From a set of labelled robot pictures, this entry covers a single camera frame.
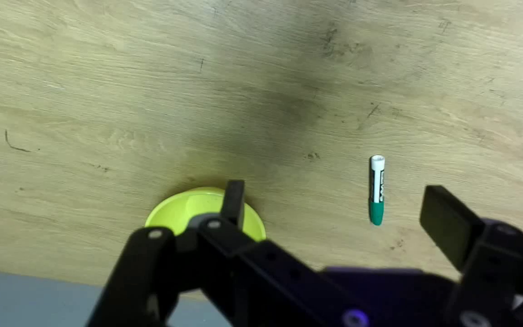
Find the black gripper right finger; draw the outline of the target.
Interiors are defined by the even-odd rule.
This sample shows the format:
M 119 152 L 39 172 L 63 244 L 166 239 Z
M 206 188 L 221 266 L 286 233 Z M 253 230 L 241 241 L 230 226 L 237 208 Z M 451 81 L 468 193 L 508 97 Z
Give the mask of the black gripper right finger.
M 523 327 L 523 232 L 480 219 L 442 186 L 426 186 L 419 224 L 460 275 L 449 327 Z

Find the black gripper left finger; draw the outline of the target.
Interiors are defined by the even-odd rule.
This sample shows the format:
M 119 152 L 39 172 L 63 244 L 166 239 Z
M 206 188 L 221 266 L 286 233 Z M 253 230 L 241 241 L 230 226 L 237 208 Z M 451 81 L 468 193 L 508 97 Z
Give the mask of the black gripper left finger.
M 219 210 L 183 233 L 134 232 L 84 327 L 164 327 L 186 291 L 203 293 L 232 327 L 364 327 L 357 301 L 242 224 L 244 184 L 232 181 Z

